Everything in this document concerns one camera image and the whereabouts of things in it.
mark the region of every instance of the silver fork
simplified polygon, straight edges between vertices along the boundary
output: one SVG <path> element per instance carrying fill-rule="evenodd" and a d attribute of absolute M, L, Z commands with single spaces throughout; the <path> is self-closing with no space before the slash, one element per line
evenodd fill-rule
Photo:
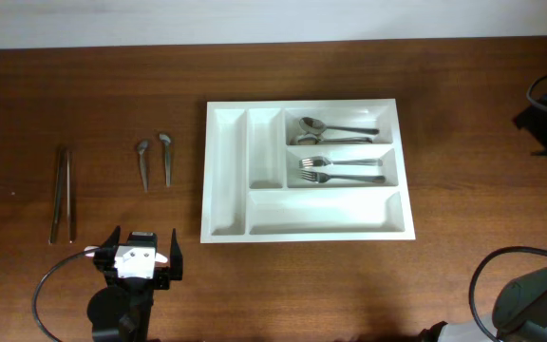
<path fill-rule="evenodd" d="M 318 167 L 326 165 L 364 165 L 364 166 L 381 166 L 383 162 L 378 159 L 363 159 L 363 160 L 351 160 L 351 161 L 331 161 L 330 159 L 322 156 L 315 156 L 305 158 L 299 161 L 300 168 L 306 167 Z"/>
<path fill-rule="evenodd" d="M 324 172 L 301 171 L 301 178 L 306 181 L 323 183 L 332 179 L 352 180 L 352 181 L 368 181 L 376 183 L 386 182 L 386 176 L 350 176 L 350 175 L 329 175 Z"/>

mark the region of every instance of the small spoon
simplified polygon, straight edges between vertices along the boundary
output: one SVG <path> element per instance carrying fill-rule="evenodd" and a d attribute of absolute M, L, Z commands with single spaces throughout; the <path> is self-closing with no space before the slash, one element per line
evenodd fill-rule
<path fill-rule="evenodd" d="M 323 122 L 317 119 L 313 118 L 301 118 L 299 120 L 299 125 L 301 126 L 301 129 L 308 133 L 312 133 L 315 135 L 320 135 L 324 133 L 327 129 L 336 129 L 336 130 L 344 130 L 348 132 L 354 132 L 354 133 L 364 133 L 364 134 L 379 134 L 379 129 L 377 128 L 352 128 L 352 127 L 340 127 L 340 126 L 327 126 Z"/>
<path fill-rule="evenodd" d="M 294 137 L 291 144 L 295 145 L 314 145 L 314 144 L 338 144 L 338 143 L 372 143 L 369 137 L 353 137 L 342 139 L 319 139 L 312 133 L 306 133 Z"/>

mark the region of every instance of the wood grain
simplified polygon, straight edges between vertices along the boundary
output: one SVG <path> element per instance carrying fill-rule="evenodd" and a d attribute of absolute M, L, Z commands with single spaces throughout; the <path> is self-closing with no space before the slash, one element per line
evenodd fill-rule
<path fill-rule="evenodd" d="M 471 318 L 467 286 L 490 251 L 547 248 L 547 160 L 511 119 L 547 73 L 547 38 L 0 50 L 0 341 L 46 338 L 30 316 L 58 260 L 123 234 L 179 232 L 185 279 L 156 293 L 162 341 L 333 341 L 415 334 Z M 208 101 L 395 98 L 417 240 L 199 243 Z M 166 188 L 157 133 L 175 139 Z M 135 144 L 150 138 L 144 194 Z M 77 243 L 47 245 L 55 151 L 74 150 Z M 547 264 L 496 260 L 478 292 Z M 85 341 L 104 280 L 88 260 L 45 286 L 39 310 Z"/>

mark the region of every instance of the cutlery tray compartment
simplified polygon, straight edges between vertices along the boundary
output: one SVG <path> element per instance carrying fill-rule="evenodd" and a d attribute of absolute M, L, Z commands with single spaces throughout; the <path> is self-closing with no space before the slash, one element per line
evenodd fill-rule
<path fill-rule="evenodd" d="M 300 161 L 312 157 L 325 157 L 331 162 L 349 160 L 377 159 L 381 165 L 326 165 L 321 167 L 300 168 Z M 397 186 L 396 158 L 394 149 L 388 144 L 360 145 L 315 145 L 288 146 L 286 153 L 286 171 L 289 188 L 330 188 L 330 187 L 365 187 Z M 358 180 L 332 179 L 317 183 L 301 178 L 302 171 L 324 172 L 328 175 L 385 176 L 384 183 Z"/>
<path fill-rule="evenodd" d="M 320 138 L 373 143 L 294 145 L 303 117 L 379 134 L 328 129 Z M 300 168 L 310 157 L 332 164 Z M 334 164 L 361 159 L 381 164 Z M 209 103 L 204 168 L 204 243 L 415 238 L 394 100 Z M 386 180 L 318 183 L 301 171 Z"/>
<path fill-rule="evenodd" d="M 251 189 L 279 189 L 284 182 L 284 117 L 279 108 L 248 111 L 248 180 Z"/>
<path fill-rule="evenodd" d="M 248 197 L 250 235 L 402 232 L 393 188 L 259 191 Z"/>
<path fill-rule="evenodd" d="M 204 166 L 202 224 L 213 236 L 242 235 L 246 220 L 246 110 L 217 109 L 208 118 L 208 132 L 217 143 L 206 146 L 212 158 Z"/>
<path fill-rule="evenodd" d="M 301 108 L 288 107 L 284 109 L 286 123 L 286 144 L 292 145 L 292 140 L 305 133 L 299 125 L 303 117 L 322 121 L 328 126 L 344 126 L 352 128 L 377 128 L 379 134 L 363 134 L 336 129 L 327 129 L 322 133 L 323 139 L 342 139 L 351 137 L 369 137 L 373 143 L 392 143 L 391 131 L 388 129 L 391 113 L 384 105 L 348 106 L 340 101 L 331 101 L 328 106 Z"/>

